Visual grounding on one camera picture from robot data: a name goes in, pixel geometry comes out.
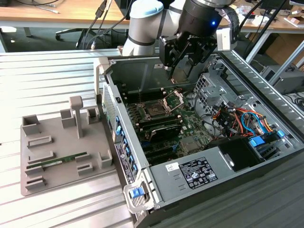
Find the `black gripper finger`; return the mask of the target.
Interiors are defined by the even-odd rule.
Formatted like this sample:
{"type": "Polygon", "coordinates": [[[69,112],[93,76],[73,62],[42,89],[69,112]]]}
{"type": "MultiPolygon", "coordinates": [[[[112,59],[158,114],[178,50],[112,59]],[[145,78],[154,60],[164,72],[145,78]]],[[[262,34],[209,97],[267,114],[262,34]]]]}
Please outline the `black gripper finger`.
{"type": "Polygon", "coordinates": [[[202,42],[197,41],[194,49],[188,53],[188,63],[190,64],[190,70],[188,74],[192,72],[193,68],[198,63],[204,63],[216,47],[217,41],[215,38],[208,38],[202,42]]]}
{"type": "Polygon", "coordinates": [[[159,42],[159,57],[163,66],[170,68],[168,79],[171,80],[176,66],[187,54],[190,42],[182,40],[178,34],[161,36],[159,42]]]}

